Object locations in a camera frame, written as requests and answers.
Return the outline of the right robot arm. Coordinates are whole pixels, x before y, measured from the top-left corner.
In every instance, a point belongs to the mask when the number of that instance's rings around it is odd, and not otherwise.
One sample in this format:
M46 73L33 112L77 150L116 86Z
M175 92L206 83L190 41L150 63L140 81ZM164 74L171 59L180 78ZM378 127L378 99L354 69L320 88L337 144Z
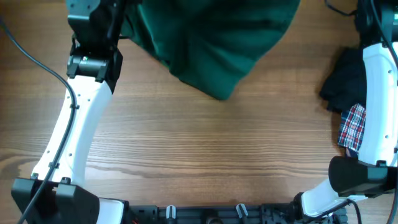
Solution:
M339 142L328 178L298 194L292 220L306 223L345 205L397 193L397 2L359 1L353 12L360 36L345 49L325 80L320 96L340 112Z

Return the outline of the green cloth garment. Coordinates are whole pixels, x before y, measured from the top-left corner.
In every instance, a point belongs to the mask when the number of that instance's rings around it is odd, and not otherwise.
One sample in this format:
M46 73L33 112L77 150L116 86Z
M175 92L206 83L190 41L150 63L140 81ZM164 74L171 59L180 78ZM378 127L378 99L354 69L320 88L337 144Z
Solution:
M181 82L227 100L284 36L299 0L144 0L126 7L122 34Z

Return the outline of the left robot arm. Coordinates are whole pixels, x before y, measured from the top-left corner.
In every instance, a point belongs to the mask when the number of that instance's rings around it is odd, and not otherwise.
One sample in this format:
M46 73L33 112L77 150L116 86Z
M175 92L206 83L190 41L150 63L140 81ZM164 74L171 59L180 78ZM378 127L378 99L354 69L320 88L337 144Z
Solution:
M118 49L125 1L68 1L73 30L66 94L50 141L29 178L11 195L21 223L125 223L129 204L87 191L85 167L100 117L113 96L123 56Z

